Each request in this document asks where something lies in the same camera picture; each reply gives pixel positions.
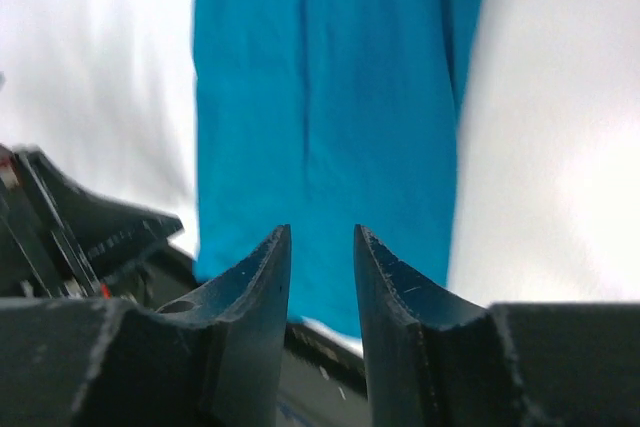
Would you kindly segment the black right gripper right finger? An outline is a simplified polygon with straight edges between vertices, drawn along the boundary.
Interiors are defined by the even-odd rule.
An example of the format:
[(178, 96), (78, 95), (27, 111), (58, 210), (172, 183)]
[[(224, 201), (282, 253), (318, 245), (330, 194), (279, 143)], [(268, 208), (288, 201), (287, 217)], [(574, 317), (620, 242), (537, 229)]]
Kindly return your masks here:
[(354, 268), (376, 426), (635, 426), (639, 308), (479, 307), (399, 260), (364, 227)]

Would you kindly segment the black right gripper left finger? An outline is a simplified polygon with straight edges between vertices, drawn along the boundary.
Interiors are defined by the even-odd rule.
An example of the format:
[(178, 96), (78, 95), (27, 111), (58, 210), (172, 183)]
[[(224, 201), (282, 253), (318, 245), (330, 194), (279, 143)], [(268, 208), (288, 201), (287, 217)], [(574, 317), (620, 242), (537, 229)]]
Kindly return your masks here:
[(5, 426), (272, 426), (291, 231), (152, 312), (126, 300), (5, 299)]

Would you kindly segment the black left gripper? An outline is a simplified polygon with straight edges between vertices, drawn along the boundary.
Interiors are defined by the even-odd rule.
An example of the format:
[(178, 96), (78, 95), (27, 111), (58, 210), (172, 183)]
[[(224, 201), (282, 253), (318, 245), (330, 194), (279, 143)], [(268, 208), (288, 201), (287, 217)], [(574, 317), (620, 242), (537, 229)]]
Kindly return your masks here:
[(1, 147), (1, 254), (26, 297), (100, 297), (183, 230), (179, 217), (96, 195), (39, 148)]

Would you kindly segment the bright blue t-shirt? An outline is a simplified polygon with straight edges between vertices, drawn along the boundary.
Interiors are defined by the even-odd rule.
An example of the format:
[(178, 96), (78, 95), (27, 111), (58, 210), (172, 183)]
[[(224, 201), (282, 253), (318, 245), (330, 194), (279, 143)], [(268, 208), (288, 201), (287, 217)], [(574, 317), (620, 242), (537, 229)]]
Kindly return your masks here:
[(195, 0), (196, 273), (292, 229), (289, 313), (360, 333), (353, 229), (447, 277), (482, 0)]

